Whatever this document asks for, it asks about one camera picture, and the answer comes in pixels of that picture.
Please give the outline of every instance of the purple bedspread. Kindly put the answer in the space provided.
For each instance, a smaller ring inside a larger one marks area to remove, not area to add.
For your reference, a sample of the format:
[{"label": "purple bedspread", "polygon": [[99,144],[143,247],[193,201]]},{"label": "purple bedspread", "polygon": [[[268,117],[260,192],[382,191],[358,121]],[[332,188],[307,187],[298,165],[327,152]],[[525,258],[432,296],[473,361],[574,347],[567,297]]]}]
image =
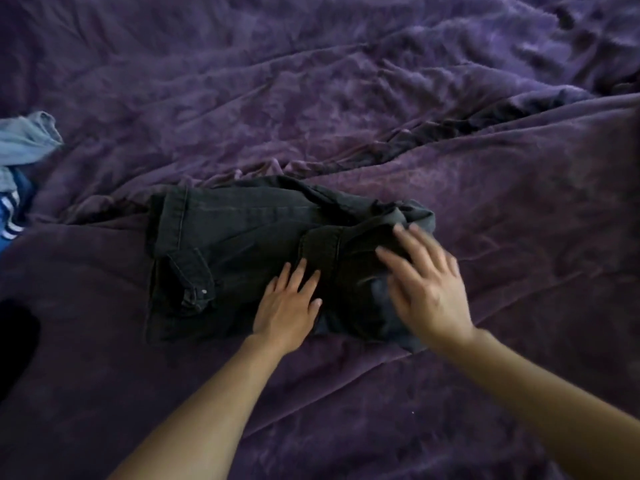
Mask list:
[{"label": "purple bedspread", "polygon": [[[639,70],[640,0],[0,0],[0,116],[50,112],[67,142],[0,257],[0,298],[42,322],[0,406],[0,477],[104,478],[229,357],[143,345],[146,216],[122,202],[252,175],[434,209],[475,321],[640,415]],[[597,97],[324,174],[558,85]],[[562,477],[431,352],[347,337],[284,359],[231,473]]]}]

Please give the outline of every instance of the black denim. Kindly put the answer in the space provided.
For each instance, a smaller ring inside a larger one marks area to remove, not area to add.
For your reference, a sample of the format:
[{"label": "black denim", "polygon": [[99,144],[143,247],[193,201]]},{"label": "black denim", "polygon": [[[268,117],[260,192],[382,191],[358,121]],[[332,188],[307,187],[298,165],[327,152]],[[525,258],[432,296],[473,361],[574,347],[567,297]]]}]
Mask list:
[{"label": "black denim", "polygon": [[213,189],[174,187],[150,202],[154,258],[149,343],[251,333],[270,279],[286,261],[322,271],[315,333],[348,333],[420,350],[388,298],[379,245],[403,254],[391,229],[416,222],[433,232],[432,211],[414,201],[377,200],[264,177]]}]

